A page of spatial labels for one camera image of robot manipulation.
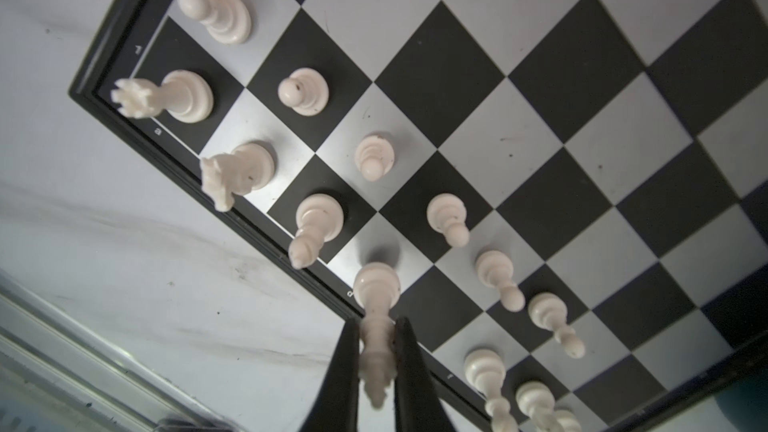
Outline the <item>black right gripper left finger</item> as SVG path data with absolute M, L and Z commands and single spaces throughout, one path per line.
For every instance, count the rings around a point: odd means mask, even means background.
M 315 402 L 301 432 L 357 430 L 360 324 L 345 321 Z

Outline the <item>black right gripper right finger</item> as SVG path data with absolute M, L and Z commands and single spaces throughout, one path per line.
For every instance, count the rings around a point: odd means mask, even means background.
M 395 321 L 394 348 L 396 431 L 454 431 L 435 390 L 414 329 L 406 317 Z

